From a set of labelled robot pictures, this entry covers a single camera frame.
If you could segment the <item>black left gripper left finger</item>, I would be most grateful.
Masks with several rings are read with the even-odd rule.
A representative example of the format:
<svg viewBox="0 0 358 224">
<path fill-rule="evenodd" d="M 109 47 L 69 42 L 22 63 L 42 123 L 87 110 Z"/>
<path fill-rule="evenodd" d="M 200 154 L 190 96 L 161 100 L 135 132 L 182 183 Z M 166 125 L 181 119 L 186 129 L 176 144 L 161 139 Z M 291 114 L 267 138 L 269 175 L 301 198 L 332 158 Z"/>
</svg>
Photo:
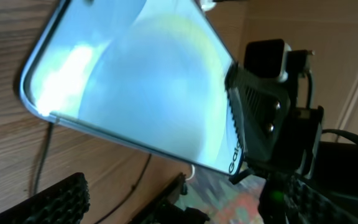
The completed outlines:
<svg viewBox="0 0 358 224">
<path fill-rule="evenodd" d="M 80 223 L 89 209 L 88 183 L 77 172 L 0 213 L 0 224 Z"/>
</svg>

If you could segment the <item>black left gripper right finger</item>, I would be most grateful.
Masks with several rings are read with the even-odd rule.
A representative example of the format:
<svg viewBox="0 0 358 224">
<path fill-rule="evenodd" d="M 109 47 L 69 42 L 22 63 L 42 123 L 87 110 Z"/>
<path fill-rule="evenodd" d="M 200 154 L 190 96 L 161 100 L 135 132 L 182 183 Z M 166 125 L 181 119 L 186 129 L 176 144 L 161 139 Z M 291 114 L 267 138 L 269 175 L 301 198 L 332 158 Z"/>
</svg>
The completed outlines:
<svg viewBox="0 0 358 224">
<path fill-rule="evenodd" d="M 175 205 L 181 195 L 188 194 L 185 174 L 178 174 L 129 224 L 205 224 L 210 217 L 196 208 L 181 209 Z"/>
</svg>

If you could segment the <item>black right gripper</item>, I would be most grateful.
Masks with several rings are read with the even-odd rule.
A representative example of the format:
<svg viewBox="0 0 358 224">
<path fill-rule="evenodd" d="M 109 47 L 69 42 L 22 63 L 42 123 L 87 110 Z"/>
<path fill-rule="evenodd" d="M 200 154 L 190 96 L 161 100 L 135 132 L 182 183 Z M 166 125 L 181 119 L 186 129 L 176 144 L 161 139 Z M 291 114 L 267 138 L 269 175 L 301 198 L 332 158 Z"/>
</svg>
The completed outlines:
<svg viewBox="0 0 358 224">
<path fill-rule="evenodd" d="M 224 84 L 246 161 L 255 175 L 265 179 L 258 206 L 264 223 L 358 224 L 358 214 L 294 176 L 311 170 L 324 108 L 295 108 L 288 114 L 290 99 L 281 84 L 236 63 Z"/>
</svg>

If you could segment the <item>Samsung Galaxy smartphone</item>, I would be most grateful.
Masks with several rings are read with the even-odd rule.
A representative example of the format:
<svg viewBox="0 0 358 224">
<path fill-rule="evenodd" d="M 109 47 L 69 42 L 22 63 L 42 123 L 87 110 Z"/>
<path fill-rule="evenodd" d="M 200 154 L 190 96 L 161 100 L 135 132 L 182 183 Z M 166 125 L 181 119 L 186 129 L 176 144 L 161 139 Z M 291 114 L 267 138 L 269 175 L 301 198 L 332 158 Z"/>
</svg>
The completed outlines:
<svg viewBox="0 0 358 224">
<path fill-rule="evenodd" d="M 17 94 L 46 121 L 233 175 L 233 63 L 195 1 L 60 1 Z"/>
</svg>

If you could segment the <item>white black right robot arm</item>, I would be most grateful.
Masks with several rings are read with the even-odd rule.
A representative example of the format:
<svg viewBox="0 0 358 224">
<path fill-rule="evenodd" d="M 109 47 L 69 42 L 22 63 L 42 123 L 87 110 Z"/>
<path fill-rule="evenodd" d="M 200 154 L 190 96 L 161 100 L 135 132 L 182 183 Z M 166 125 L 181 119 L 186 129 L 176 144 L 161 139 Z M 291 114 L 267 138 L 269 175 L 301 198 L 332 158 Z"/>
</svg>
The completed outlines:
<svg viewBox="0 0 358 224">
<path fill-rule="evenodd" d="M 358 135 L 336 129 L 344 143 L 322 141 L 324 110 L 299 107 L 297 84 L 230 67 L 225 89 L 244 167 L 231 182 L 265 179 L 265 223 L 358 223 Z"/>
</svg>

